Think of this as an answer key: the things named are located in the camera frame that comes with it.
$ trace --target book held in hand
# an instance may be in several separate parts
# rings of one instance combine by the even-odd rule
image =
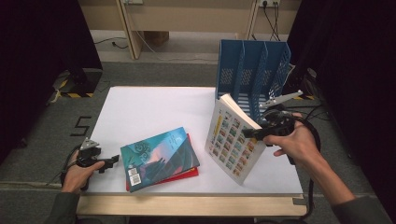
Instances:
[[[262,141],[246,138],[242,130],[261,128],[230,94],[224,94],[216,100],[205,150],[240,185],[265,150]]]
[[[120,151],[130,192],[188,174],[200,165],[182,127],[132,143]]]

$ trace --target sleeve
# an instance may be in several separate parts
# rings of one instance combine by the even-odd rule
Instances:
[[[389,223],[387,213],[370,197],[362,197],[332,207],[340,223]]]
[[[79,195],[75,193],[59,193],[56,195],[49,217],[45,224],[71,224],[76,221]]]

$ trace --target plastic file rack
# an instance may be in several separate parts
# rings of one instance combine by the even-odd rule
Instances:
[[[286,42],[220,40],[216,97],[230,93],[258,121],[259,104],[281,95],[289,62]]]

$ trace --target person's left hand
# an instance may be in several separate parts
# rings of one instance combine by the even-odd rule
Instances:
[[[78,155],[78,151],[73,155],[71,161],[75,161]],[[62,192],[71,192],[79,194],[81,188],[85,186],[88,178],[93,175],[95,170],[100,169],[105,165],[104,161],[99,161],[90,167],[79,167],[77,165],[72,165],[68,170],[66,177],[64,178],[64,186],[62,187]]]

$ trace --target power outlet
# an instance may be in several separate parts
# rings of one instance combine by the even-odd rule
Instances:
[[[266,1],[267,2],[267,7],[275,7],[275,4],[279,7],[280,0],[260,0],[259,7],[262,7],[262,3]]]

